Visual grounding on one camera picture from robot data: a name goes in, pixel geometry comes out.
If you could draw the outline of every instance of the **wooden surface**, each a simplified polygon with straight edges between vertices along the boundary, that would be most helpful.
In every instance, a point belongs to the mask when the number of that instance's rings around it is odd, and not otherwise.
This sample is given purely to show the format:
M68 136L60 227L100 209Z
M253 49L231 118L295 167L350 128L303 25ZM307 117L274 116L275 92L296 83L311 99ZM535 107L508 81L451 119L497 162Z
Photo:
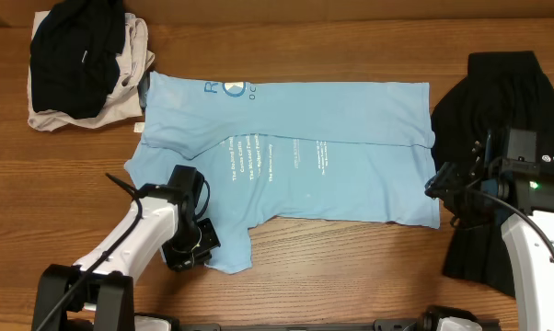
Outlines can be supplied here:
M0 27L31 27L62 0L0 0ZM148 24L554 17L554 0L124 0Z
M535 50L554 85L554 19L151 26L159 72L218 81L431 83L431 105L467 72L473 51ZM71 264L121 220L128 197L103 175L139 140L134 120L96 131L27 126L29 29L0 29L0 330L29 330L40 274ZM253 269L176 274L155 257L137 311L184 323L254 325L415 317L428 304L517 329L513 299L441 275L451 238L399 225L277 219L250 231Z

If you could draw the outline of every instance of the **circular logo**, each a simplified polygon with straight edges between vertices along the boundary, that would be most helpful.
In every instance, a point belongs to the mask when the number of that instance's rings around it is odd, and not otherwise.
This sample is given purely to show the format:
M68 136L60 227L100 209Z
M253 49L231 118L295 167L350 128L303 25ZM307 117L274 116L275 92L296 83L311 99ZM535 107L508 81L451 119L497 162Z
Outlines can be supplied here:
M247 83L223 83L222 88L230 97L240 97L247 91Z

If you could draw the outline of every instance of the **wooden table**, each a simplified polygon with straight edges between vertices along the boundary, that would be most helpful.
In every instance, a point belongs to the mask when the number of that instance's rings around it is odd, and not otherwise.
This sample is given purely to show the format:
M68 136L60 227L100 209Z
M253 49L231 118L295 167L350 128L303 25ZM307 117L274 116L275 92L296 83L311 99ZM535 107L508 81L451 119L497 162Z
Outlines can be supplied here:
M150 27L156 69L217 81L431 83L431 105L473 51L534 50L554 85L554 19ZM29 330L40 274L89 252L129 207L103 175L129 177L133 122L100 130L28 127L29 29L0 29L0 330ZM415 317L430 303L498 317L515 301L441 275L452 229L276 219L250 231L254 267L176 274L155 257L136 311L222 325L369 322Z

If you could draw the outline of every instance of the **shirt tag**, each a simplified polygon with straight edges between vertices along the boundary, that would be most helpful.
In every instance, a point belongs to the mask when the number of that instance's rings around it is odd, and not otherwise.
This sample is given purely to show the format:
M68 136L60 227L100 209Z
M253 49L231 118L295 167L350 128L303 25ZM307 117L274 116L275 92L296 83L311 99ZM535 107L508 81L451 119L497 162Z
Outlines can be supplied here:
M142 133L144 132L144 122L136 122L133 124L133 131L135 133Z

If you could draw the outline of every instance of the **beige cloth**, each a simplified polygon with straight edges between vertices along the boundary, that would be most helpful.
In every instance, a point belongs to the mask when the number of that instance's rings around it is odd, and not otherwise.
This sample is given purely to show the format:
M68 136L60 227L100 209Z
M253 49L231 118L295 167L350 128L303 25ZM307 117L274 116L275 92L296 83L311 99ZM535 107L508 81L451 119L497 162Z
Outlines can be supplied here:
M38 12L34 17L31 37L41 21L48 16L48 11ZM75 120L57 110L45 110L36 113L31 104L31 74L28 70L28 124L38 131L53 131L66 124L95 129L118 120L142 115L138 83L146 69L155 60L155 55L146 46L148 28L143 19L134 14L126 14L126 41L122 54L116 57L120 66L120 79L108 95L103 109L95 118Z

